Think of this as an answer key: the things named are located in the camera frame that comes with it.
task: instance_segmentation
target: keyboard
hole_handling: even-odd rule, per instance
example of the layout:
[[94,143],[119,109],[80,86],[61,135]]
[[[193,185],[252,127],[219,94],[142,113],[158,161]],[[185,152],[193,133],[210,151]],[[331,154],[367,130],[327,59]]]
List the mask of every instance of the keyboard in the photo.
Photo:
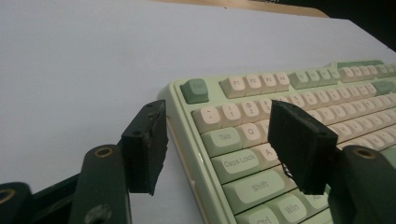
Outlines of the keyboard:
[[332,223],[328,195],[303,195],[268,143],[271,100],[295,104],[338,134],[396,158],[396,64],[181,78],[160,93],[205,223]]

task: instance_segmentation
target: keycap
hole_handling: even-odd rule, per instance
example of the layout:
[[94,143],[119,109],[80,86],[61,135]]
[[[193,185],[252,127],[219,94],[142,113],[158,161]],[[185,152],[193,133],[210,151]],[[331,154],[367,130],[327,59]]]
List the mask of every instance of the keycap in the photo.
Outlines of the keycap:
[[216,130],[221,127],[219,111],[212,105],[204,106],[192,113],[199,133]]
[[327,70],[329,71],[329,74],[331,76],[329,85],[337,84],[338,80],[340,79],[340,74],[338,73],[337,69],[327,68]]
[[304,220],[308,213],[305,206],[294,194],[286,193],[268,203],[279,219],[279,223],[298,223]]
[[332,85],[335,84],[334,80],[332,80],[332,77],[329,73],[329,71],[326,68],[321,68],[318,70],[318,75],[319,75],[319,86],[327,86],[327,85]]
[[376,77],[378,75],[378,71],[376,70],[376,68],[373,65],[367,65],[367,68],[369,69],[370,74],[373,77]]
[[242,139],[235,128],[219,129],[201,135],[209,157],[233,152],[242,148]]
[[388,94],[393,90],[394,84],[388,81],[377,81],[372,83],[376,88],[376,95]]
[[258,75],[246,75],[244,77],[246,85],[246,96],[259,95],[262,93],[262,82]]
[[222,120],[221,128],[233,127],[241,124],[242,115],[236,104],[222,105],[218,108]]
[[350,67],[350,70],[352,70],[354,77],[356,78],[356,81],[363,80],[363,73],[357,66],[352,66]]
[[332,105],[338,105],[342,103],[340,93],[336,89],[329,88],[326,90],[326,92],[330,97],[330,101],[332,102]]
[[375,132],[375,135],[377,135],[385,144],[381,149],[395,145],[395,138],[392,137],[388,132],[377,131]]
[[291,86],[296,90],[305,89],[309,82],[308,76],[304,71],[291,73],[289,75],[289,80]]
[[276,91],[276,80],[273,74],[262,74],[262,94]]
[[369,133],[361,137],[362,139],[368,141],[374,150],[382,150],[385,147],[384,141],[382,141],[376,134]]
[[304,195],[299,190],[294,190],[291,193],[301,200],[309,216],[328,207],[329,196],[326,192],[323,195]]
[[344,83],[355,81],[355,75],[349,67],[338,69],[338,73],[340,74],[340,80]]
[[263,203],[285,190],[285,182],[274,170],[246,176],[222,186],[234,214]]
[[352,138],[363,135],[363,128],[356,120],[347,120],[344,124],[352,131]]
[[255,123],[257,128],[259,129],[260,135],[262,137],[262,143],[268,142],[268,128],[270,126],[270,120],[260,120]]
[[327,79],[325,80],[324,78],[320,77],[319,74],[317,73],[317,71],[311,69],[311,70],[307,70],[306,75],[308,76],[308,85],[306,86],[307,88],[312,88],[312,87],[316,87],[319,85],[319,82],[323,82],[322,86],[325,86],[329,83],[330,80],[330,75],[327,76]]
[[258,145],[250,148],[257,156],[260,164],[260,170],[279,165],[276,152],[269,143]]
[[220,86],[229,99],[245,96],[246,86],[244,79],[240,76],[230,76],[221,81]]
[[308,110],[308,111],[306,111],[306,113],[308,113],[314,119],[317,119],[320,123],[323,122],[323,120],[322,120],[320,114],[318,113],[318,111],[316,111],[316,110]]
[[297,105],[302,109],[305,108],[304,99],[300,94],[292,94],[288,97],[288,100],[291,104]]
[[367,68],[367,66],[359,66],[359,69],[361,70],[361,73],[363,74],[363,80],[368,80],[374,78],[374,76],[371,76],[370,70]]
[[180,89],[183,92],[184,99],[189,105],[209,101],[206,83],[201,78],[188,80],[185,84],[180,86]]
[[328,125],[336,122],[334,113],[328,107],[319,108],[317,112],[320,114],[323,124]]
[[289,77],[286,73],[284,72],[278,72],[275,73],[275,78],[276,78],[276,91],[288,91],[289,90]]
[[351,101],[351,95],[349,93],[349,90],[346,87],[340,87],[337,89],[338,92],[340,93],[341,96],[341,102],[345,103],[345,102],[349,102]]
[[304,99],[305,110],[312,110],[318,107],[318,99],[311,91],[303,92],[302,94]]
[[340,105],[331,105],[328,107],[332,113],[334,114],[334,123],[340,122],[347,119],[347,113]]
[[260,171],[259,160],[250,149],[243,149],[212,158],[221,184]]
[[264,204],[241,213],[235,218],[238,224],[279,224],[274,212]]
[[336,123],[331,126],[338,133],[338,141],[337,143],[345,142],[352,138],[353,132],[344,124],[344,123]]
[[349,90],[350,95],[352,96],[351,99],[352,101],[356,101],[362,98],[361,93],[359,92],[358,88],[356,88],[355,86],[348,86],[346,88]]
[[260,99],[258,105],[260,110],[260,120],[269,119],[272,101],[270,99]]
[[358,116],[358,111],[352,103],[343,103],[340,106],[346,112],[346,119],[354,119]]
[[332,102],[330,101],[329,95],[326,93],[326,91],[315,91],[314,93],[317,96],[318,99],[318,107],[323,107],[330,105]]
[[245,101],[240,105],[242,123],[252,123],[259,120],[260,111],[253,101]]
[[262,142],[262,136],[259,129],[253,123],[241,124],[236,126],[235,129],[238,131],[241,137],[242,147],[253,147]]
[[389,75],[387,67],[384,64],[379,64],[375,66],[378,71],[378,77],[387,77]]

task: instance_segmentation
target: black plastic mount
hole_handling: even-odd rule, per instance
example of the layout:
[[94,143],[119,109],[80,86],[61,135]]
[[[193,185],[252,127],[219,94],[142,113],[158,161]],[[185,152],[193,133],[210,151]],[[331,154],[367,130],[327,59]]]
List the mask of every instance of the black plastic mount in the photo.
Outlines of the black plastic mount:
[[394,167],[367,147],[336,148],[337,137],[300,107],[272,102],[268,141],[300,191],[323,194],[328,184],[335,224],[396,223]]
[[117,145],[85,155],[80,174],[33,195],[24,183],[0,185],[0,224],[132,223],[128,190],[154,193],[167,143],[165,101],[147,104]]
[[338,135],[297,105],[272,102],[268,142],[304,194],[323,194]]

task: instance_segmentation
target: screw hole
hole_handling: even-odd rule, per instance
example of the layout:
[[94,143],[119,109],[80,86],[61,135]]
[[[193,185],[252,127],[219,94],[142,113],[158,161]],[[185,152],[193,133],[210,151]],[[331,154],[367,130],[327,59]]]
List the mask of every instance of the screw hole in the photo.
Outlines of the screw hole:
[[361,156],[361,157],[363,157],[365,159],[374,159],[375,158],[375,154],[373,154],[370,151],[361,149],[361,148],[355,149],[354,152],[355,152],[356,155]]
[[111,147],[102,147],[95,151],[95,155],[100,158],[107,157],[112,153],[113,153],[113,148]]

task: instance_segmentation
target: ctrl key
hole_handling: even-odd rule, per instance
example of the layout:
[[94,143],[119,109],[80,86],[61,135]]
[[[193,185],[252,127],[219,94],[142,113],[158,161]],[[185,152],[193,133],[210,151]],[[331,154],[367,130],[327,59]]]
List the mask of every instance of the ctrl key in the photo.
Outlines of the ctrl key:
[[274,212],[262,204],[235,217],[238,224],[279,224]]
[[200,104],[209,101],[206,83],[201,78],[193,78],[180,86],[184,99],[189,105]]

